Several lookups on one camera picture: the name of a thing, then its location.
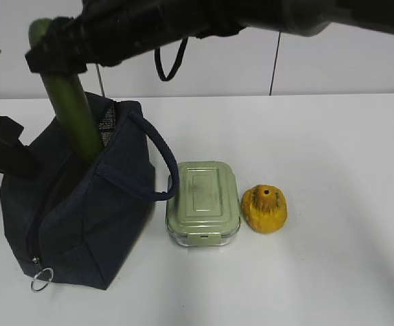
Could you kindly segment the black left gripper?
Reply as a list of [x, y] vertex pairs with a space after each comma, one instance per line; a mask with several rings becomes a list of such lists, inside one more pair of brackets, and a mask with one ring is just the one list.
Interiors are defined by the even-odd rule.
[[19, 141], [23, 130], [18, 122], [0, 115], [0, 170], [23, 179], [33, 179], [43, 166]]

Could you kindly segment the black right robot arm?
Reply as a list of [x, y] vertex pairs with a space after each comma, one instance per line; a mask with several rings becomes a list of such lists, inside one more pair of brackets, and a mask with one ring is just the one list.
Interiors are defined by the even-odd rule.
[[249, 27], [311, 37], [331, 23], [394, 35], [394, 1], [85, 1], [79, 16], [52, 21], [26, 61], [34, 73], [83, 73], [188, 37]]

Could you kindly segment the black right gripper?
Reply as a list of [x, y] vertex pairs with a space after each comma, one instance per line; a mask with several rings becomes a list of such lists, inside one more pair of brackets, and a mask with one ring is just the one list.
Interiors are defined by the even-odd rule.
[[53, 19], [25, 58], [33, 73], [73, 75], [86, 60], [114, 67], [187, 37], [237, 32], [227, 1], [84, 1], [76, 20]]

